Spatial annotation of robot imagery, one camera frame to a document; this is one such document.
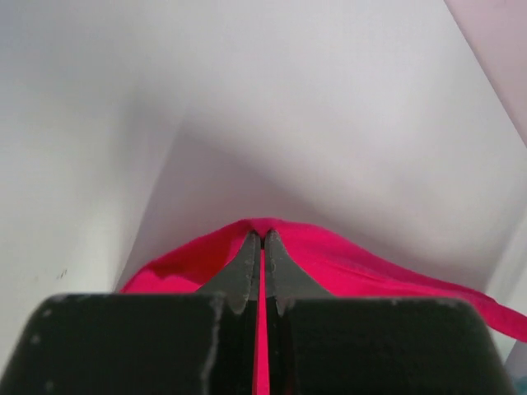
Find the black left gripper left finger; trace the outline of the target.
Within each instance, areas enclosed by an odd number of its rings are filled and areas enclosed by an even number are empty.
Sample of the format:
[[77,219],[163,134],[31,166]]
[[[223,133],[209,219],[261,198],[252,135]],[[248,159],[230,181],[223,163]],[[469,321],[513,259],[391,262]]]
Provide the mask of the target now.
[[62,294],[14,350],[17,394],[250,394],[260,238],[192,294]]

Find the red t shirt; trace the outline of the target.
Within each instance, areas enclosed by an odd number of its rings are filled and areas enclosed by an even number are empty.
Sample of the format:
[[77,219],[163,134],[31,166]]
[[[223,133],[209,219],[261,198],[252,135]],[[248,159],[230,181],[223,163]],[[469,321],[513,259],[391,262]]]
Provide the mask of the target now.
[[398,267],[315,225],[271,219],[242,220],[199,237],[139,269],[123,286],[125,294],[192,294],[239,252],[245,236],[260,238],[253,391],[271,393],[264,239],[276,231],[290,257],[338,298],[446,298],[472,306],[491,336],[497,331],[518,341],[526,338],[523,314],[487,295]]

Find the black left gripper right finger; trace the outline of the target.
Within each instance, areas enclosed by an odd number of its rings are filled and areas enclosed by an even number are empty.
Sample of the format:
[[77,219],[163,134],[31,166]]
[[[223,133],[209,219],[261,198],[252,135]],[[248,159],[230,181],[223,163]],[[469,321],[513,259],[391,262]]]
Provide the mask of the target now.
[[338,298],[263,242],[273,394],[512,394],[469,304],[446,298]]

